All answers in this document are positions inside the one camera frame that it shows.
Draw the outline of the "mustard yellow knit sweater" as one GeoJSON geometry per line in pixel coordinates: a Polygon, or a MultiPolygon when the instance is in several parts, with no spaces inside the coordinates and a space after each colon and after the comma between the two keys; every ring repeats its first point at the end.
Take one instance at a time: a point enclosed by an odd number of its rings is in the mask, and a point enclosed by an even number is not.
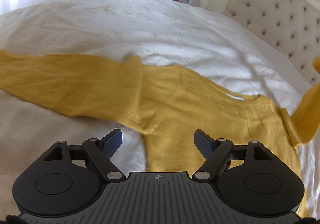
{"type": "Polygon", "coordinates": [[[233,93],[178,66],[124,63],[84,54],[1,52],[1,88],[68,117],[118,122],[144,139],[149,171],[195,172],[203,162],[193,135],[245,145],[259,140],[295,173],[296,149],[319,130],[319,86],[290,115],[263,95],[233,93]]]}

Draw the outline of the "white embroidered bedspread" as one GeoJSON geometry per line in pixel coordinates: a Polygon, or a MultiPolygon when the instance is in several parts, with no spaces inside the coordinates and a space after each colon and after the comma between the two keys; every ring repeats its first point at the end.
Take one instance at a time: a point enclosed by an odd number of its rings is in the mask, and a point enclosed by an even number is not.
{"type": "MultiPolygon", "coordinates": [[[[89,54],[179,64],[230,91],[265,95],[289,113],[310,83],[290,60],[235,20],[166,0],[69,0],[1,15],[1,48],[26,55],[89,54]]],[[[67,118],[1,92],[1,217],[17,214],[12,185],[57,140],[80,143],[113,122],[67,118]]]]}

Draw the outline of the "cream tufted headboard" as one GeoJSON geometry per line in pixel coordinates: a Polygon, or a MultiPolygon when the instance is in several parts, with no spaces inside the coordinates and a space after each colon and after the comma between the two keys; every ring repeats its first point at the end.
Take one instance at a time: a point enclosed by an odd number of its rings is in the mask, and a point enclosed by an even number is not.
{"type": "Polygon", "coordinates": [[[200,0],[200,7],[231,17],[319,83],[319,0],[200,0]]]}

